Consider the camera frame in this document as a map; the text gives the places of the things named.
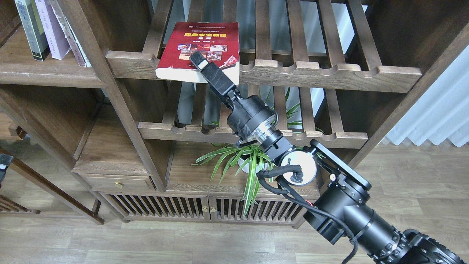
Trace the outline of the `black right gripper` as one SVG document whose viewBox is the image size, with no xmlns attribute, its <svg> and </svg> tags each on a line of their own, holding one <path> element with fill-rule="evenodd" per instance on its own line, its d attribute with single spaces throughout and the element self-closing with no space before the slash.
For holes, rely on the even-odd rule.
<svg viewBox="0 0 469 264">
<path fill-rule="evenodd" d="M 258 142 L 261 145 L 274 145 L 279 140 L 275 129 L 276 112 L 258 95 L 241 97 L 237 86 L 213 62 L 208 62 L 201 52 L 194 52 L 189 60 L 202 72 L 214 93 L 232 112 L 227 124 L 240 142 Z"/>
</svg>

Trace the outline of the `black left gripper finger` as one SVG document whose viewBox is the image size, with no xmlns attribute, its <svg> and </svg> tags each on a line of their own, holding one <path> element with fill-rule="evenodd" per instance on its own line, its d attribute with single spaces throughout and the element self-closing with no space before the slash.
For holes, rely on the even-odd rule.
<svg viewBox="0 0 469 264">
<path fill-rule="evenodd" d="M 14 157 L 8 154 L 0 154 L 0 185 L 2 184 L 6 171 L 13 162 Z"/>
</svg>

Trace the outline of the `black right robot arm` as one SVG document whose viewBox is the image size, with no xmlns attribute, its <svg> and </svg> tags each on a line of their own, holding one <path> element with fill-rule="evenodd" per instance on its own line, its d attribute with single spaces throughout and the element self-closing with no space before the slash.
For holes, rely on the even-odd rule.
<svg viewBox="0 0 469 264">
<path fill-rule="evenodd" d="M 214 63 L 196 51 L 190 61 L 231 114 L 227 123 L 239 137 L 236 146 L 258 143 L 275 164 L 256 176 L 270 192 L 282 195 L 307 209 L 305 219 L 331 244 L 343 236 L 353 251 L 361 247 L 377 264 L 462 264 L 464 261 L 446 246 L 414 229 L 400 232 L 367 206 L 371 184 L 317 140 L 297 149 L 276 129 L 277 113 L 257 95 L 241 97 L 237 86 Z M 310 204 L 292 186 L 312 182 L 317 168 L 331 175 L 323 194 Z"/>
</svg>

